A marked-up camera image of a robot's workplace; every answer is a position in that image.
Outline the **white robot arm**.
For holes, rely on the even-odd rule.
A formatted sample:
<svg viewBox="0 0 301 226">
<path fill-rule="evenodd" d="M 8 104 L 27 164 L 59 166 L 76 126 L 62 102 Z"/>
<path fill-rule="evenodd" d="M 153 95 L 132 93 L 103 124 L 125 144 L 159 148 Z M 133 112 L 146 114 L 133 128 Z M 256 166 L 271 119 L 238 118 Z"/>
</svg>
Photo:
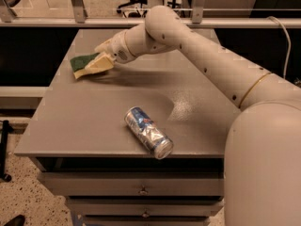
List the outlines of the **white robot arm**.
<svg viewBox="0 0 301 226">
<path fill-rule="evenodd" d="M 301 226 L 301 88 L 201 36 L 164 6 L 95 50 L 127 63 L 173 49 L 240 111 L 225 146 L 225 225 Z"/>
</svg>

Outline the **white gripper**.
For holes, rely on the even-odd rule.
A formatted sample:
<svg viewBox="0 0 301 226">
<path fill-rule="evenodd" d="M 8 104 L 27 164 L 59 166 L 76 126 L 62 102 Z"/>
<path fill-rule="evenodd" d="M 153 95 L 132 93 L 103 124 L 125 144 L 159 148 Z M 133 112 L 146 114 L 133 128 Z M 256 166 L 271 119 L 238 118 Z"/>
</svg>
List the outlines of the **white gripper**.
<svg viewBox="0 0 301 226">
<path fill-rule="evenodd" d="M 111 39 L 96 46 L 94 49 L 96 54 L 89 55 L 86 58 L 85 71 L 88 74 L 94 74 L 110 70 L 114 67 L 114 59 L 121 64 L 134 61 L 135 56 L 132 55 L 127 47 L 125 34 L 125 31 L 121 31 Z"/>
</svg>

